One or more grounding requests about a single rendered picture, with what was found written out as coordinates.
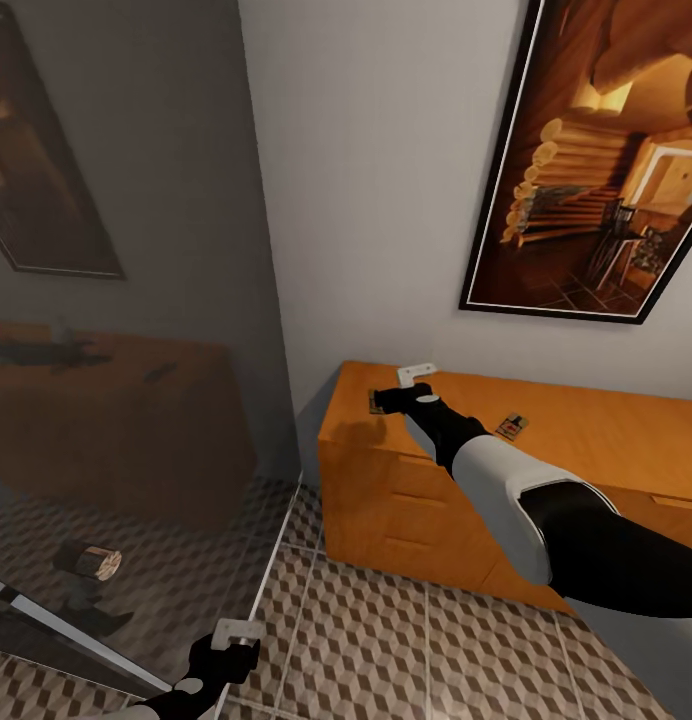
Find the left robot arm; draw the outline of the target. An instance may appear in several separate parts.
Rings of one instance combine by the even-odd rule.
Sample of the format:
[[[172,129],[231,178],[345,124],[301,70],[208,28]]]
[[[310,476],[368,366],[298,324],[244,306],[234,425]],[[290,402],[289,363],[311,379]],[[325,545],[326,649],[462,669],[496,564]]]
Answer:
[[[189,672],[172,691],[134,706],[94,716],[65,720],[214,720],[216,703],[227,683],[243,684],[257,668],[264,632],[260,622],[220,618],[214,632],[193,645]],[[254,647],[231,644],[231,637],[256,639]]]

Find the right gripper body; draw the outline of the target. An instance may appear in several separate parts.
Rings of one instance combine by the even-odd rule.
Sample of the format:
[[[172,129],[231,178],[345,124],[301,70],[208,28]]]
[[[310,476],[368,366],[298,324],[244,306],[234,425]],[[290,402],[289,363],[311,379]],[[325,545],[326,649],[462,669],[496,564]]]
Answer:
[[[408,394],[424,394],[428,392],[430,386],[426,383],[415,384],[410,389],[390,389],[390,390],[379,390],[380,399],[382,400],[383,413],[386,415],[401,412],[402,414],[402,402],[404,397]]]

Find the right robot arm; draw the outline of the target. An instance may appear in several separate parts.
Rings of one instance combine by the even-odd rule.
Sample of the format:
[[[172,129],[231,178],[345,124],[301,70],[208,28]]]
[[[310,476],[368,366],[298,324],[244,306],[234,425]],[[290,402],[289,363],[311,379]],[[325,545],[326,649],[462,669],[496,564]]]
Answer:
[[[413,385],[434,369],[398,369],[399,387],[376,390],[375,407],[404,415],[522,578],[554,589],[675,720],[692,720],[692,548],[625,519],[597,487]]]

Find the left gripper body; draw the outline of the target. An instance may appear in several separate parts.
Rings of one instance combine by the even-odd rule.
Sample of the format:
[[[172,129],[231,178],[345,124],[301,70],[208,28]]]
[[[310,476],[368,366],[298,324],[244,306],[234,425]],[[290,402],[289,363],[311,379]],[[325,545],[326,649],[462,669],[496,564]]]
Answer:
[[[213,651],[211,642],[200,640],[193,645],[189,669],[198,669],[203,663],[214,663],[221,672],[222,686],[227,683],[243,684],[251,672],[250,645],[230,644],[226,651]]]

